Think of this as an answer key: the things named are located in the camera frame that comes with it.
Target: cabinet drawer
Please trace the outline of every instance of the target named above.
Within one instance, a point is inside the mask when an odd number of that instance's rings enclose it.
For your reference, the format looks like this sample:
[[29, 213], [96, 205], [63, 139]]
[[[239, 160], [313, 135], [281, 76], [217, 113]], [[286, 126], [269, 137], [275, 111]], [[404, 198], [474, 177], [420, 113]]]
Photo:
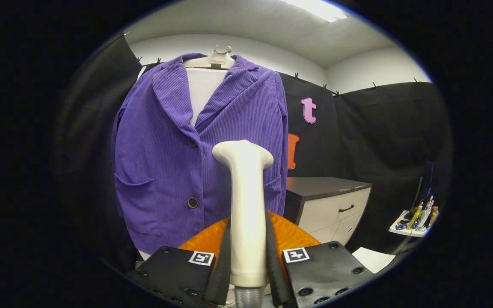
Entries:
[[338, 207], [341, 204], [333, 197], [305, 201], [298, 226], [307, 233], [315, 232], [338, 222]]
[[355, 232], [356, 226], [359, 224], [362, 212], [342, 220], [336, 230], [336, 234], [332, 237], [332, 240], [337, 240], [340, 244], [345, 245], [351, 238], [353, 232]]
[[307, 233], [315, 232], [362, 212], [368, 201], [370, 188], [305, 201], [298, 226]]
[[316, 240], [318, 240], [322, 244], [330, 242], [332, 240], [332, 236], [336, 234], [338, 225], [339, 224], [333, 224], [331, 226], [327, 226], [326, 228], [322, 228], [321, 230], [312, 232], [309, 235], [313, 236]]
[[370, 188], [340, 195], [340, 197], [342, 198], [337, 200], [339, 203], [337, 218], [338, 222], [341, 222], [344, 219], [347, 219], [357, 213], [364, 211], [369, 195]]

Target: white paper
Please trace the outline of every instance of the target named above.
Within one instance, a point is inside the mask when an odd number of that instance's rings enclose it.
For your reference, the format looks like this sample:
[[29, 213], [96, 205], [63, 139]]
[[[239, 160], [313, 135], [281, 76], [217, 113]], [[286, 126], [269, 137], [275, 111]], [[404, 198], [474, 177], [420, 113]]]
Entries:
[[372, 273], [381, 271], [395, 258], [392, 254], [378, 253], [373, 250], [360, 247], [353, 256]]

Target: jacket lapel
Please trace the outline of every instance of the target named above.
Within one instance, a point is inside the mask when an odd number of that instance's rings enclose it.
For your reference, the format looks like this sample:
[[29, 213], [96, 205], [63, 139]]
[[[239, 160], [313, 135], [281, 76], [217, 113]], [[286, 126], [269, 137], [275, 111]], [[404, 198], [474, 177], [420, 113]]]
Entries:
[[[203, 58], [206, 55], [190, 53], [165, 62], [159, 72], [153, 75], [152, 89], [165, 113], [174, 125], [193, 140], [199, 141], [198, 131], [190, 124], [193, 117], [191, 107], [190, 87], [186, 68], [182, 64], [185, 60]], [[235, 64], [229, 68], [223, 82], [217, 87], [204, 109], [197, 117], [196, 127], [203, 124], [211, 116], [219, 113], [227, 104], [236, 98], [242, 91], [258, 80], [250, 71], [257, 70], [258, 66], [245, 60], [239, 55], [233, 55]]]
[[196, 128], [200, 127], [204, 121], [207, 121], [213, 115], [219, 113], [241, 92], [258, 80], [258, 77], [250, 72], [257, 70], [258, 66], [240, 55], [233, 55], [231, 58], [235, 59], [235, 64], [229, 68], [223, 82], [217, 87], [207, 105], [199, 113], [195, 123]]
[[190, 86], [186, 68], [182, 64], [188, 59], [202, 58], [206, 55], [192, 53], [165, 62], [159, 72], [153, 75], [152, 89], [165, 113], [171, 121], [189, 138], [199, 141], [197, 131], [190, 124], [193, 117]]

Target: white cabinet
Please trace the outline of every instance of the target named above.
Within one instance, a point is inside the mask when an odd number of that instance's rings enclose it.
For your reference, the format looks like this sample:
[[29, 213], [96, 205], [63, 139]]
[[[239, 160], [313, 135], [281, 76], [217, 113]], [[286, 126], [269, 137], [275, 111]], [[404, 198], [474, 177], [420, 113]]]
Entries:
[[359, 224], [372, 184], [337, 178], [288, 178], [284, 217], [321, 243], [345, 245]]

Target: white wall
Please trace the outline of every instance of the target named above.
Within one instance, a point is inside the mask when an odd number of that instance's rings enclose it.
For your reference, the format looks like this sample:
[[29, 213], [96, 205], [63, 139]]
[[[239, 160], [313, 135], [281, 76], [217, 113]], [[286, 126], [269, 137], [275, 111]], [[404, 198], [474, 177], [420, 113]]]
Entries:
[[340, 61], [327, 68], [328, 85], [332, 91], [347, 93], [386, 84], [431, 82], [424, 70], [399, 47], [368, 51]]
[[325, 69], [317, 64], [279, 47], [241, 37], [172, 35], [139, 41], [131, 44], [130, 48], [137, 58], [143, 57], [140, 63], [145, 65], [157, 62], [157, 58], [161, 58], [161, 61], [164, 62], [186, 53], [210, 55], [216, 45], [219, 45], [219, 50], [225, 50], [229, 45], [233, 48], [231, 55], [241, 55], [245, 59], [270, 70], [290, 76], [299, 73], [298, 78], [320, 86], [327, 83]]

